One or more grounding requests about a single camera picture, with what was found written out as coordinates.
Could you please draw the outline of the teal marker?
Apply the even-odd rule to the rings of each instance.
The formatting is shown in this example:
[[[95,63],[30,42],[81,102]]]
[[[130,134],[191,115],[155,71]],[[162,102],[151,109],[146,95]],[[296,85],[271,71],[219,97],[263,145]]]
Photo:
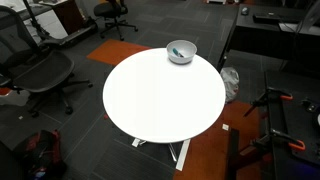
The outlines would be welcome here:
[[[173,48],[173,53],[178,57],[184,57],[176,48]]]

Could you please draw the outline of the white bowl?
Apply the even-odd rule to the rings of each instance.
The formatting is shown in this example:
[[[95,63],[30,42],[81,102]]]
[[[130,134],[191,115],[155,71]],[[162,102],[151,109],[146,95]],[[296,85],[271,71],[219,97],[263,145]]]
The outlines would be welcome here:
[[[173,48],[176,48],[184,57],[178,57],[173,53]],[[168,58],[177,64],[186,64],[193,60],[197,52],[197,47],[187,40],[175,40],[166,46]]]

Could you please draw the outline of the white round table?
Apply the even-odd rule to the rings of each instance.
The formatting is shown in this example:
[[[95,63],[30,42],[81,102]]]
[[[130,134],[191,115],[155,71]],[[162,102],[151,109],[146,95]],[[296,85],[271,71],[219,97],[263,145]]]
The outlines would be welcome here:
[[[225,105],[223,80],[207,60],[196,55],[184,65],[171,62],[164,48],[138,52],[121,61],[107,77],[102,93],[112,122],[133,138],[169,147],[181,171],[192,138],[210,128]]]

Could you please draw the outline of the white plastic bag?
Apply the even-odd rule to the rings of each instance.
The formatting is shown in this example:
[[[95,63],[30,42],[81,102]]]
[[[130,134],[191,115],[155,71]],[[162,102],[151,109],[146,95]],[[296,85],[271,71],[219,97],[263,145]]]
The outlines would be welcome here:
[[[225,67],[221,70],[220,75],[226,91],[225,102],[232,102],[239,92],[239,74],[233,67]]]

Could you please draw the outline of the black office chair far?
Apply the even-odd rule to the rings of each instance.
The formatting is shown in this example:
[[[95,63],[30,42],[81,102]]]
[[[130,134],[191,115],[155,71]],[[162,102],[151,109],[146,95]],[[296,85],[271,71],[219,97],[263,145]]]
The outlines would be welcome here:
[[[105,23],[105,28],[100,32],[101,38],[105,37],[104,33],[106,31],[109,31],[112,28],[116,28],[119,34],[119,39],[123,41],[124,37],[120,30],[120,26],[131,27],[135,32],[138,31],[138,28],[135,25],[129,24],[126,20],[118,21],[118,18],[128,13],[128,7],[125,4],[124,0],[105,0],[104,2],[96,5],[93,9],[93,12],[96,17],[103,17],[104,19],[113,20],[112,23]]]

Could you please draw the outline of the orange black clamp upper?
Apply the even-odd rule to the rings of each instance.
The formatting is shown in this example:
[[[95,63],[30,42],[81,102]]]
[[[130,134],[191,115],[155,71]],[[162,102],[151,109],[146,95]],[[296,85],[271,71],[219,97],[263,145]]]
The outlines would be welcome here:
[[[251,107],[245,112],[244,117],[247,117],[257,107],[267,105],[272,97],[274,97],[275,99],[282,99],[282,100],[293,99],[293,95],[289,92],[286,92],[281,89],[268,87],[256,100],[251,102]]]

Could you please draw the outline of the orange black clamp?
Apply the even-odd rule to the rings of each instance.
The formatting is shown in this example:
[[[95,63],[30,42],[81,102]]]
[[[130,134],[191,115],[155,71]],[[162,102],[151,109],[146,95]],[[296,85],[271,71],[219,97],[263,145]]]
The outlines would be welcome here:
[[[282,100],[293,99],[293,95],[289,92],[286,92],[281,89],[268,87],[256,100],[251,102],[251,107],[245,112],[244,117],[247,117],[257,107],[267,105],[272,97],[274,97],[275,99],[282,99]]]
[[[266,146],[270,140],[276,139],[286,143],[292,150],[305,151],[306,146],[302,140],[296,139],[282,131],[271,128],[260,138],[254,139],[253,145]]]

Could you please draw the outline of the grey computer mouse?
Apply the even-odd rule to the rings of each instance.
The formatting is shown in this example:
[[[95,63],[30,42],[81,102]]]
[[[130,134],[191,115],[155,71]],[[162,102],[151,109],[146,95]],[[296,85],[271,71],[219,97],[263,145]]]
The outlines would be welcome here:
[[[242,14],[242,15],[248,15],[248,14],[249,14],[249,8],[248,8],[248,7],[242,8],[241,14]]]

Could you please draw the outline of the black electric scooter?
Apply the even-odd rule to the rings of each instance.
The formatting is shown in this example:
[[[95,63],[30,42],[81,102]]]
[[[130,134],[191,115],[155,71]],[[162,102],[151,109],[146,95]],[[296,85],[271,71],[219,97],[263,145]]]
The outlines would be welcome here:
[[[22,0],[28,16],[23,20],[37,44],[67,46],[97,31],[91,17],[83,17],[76,0]]]

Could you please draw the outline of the black keyboard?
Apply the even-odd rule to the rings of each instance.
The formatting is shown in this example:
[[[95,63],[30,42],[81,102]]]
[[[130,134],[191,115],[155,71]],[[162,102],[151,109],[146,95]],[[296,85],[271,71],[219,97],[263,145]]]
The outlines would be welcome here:
[[[255,13],[253,15],[253,20],[255,23],[264,23],[264,24],[275,24],[281,21],[281,18],[276,15],[270,15],[265,13]]]

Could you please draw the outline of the red black backpack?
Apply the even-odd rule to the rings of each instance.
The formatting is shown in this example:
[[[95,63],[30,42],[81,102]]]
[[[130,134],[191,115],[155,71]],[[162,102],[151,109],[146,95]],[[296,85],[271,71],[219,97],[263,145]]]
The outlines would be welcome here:
[[[26,180],[62,180],[67,170],[62,160],[58,130],[33,133],[14,149],[22,163]]]

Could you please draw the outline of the black mesh office chair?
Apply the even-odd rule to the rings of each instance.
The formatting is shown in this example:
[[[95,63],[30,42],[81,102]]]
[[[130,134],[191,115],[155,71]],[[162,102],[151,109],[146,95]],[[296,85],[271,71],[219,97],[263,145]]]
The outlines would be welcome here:
[[[66,114],[73,113],[64,88],[77,84],[93,86],[89,79],[69,81],[74,68],[74,61],[61,51],[38,45],[18,12],[0,6],[1,87],[17,93],[28,91],[31,99],[36,98],[29,109],[32,117],[39,115],[39,106],[52,93],[60,95]]]

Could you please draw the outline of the black desk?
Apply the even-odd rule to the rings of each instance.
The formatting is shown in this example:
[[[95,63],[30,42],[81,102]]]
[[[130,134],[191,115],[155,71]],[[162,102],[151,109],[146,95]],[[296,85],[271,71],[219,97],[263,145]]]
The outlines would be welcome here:
[[[241,10],[249,8],[248,15]],[[255,23],[253,15],[265,13],[281,18],[279,23]],[[231,50],[299,62],[319,56],[319,11],[310,20],[307,10],[241,4],[217,64],[220,71]]]

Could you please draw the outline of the orange black clamp lower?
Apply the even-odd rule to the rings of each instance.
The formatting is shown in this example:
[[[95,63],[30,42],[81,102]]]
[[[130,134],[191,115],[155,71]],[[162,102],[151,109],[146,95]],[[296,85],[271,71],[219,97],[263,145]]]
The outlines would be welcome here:
[[[253,145],[266,146],[270,140],[276,139],[286,143],[292,150],[305,151],[306,146],[302,140],[296,139],[282,131],[271,128],[260,138],[254,139]]]

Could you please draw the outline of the black robot mount table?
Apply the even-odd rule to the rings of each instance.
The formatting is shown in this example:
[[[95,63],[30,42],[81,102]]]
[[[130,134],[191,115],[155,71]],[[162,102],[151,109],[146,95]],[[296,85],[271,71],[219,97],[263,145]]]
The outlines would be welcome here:
[[[317,79],[283,72],[266,72],[266,87],[289,92],[292,100],[275,99],[268,104],[273,129],[305,143],[305,151],[294,151],[280,140],[273,142],[276,180],[320,180],[319,168],[319,99]]]

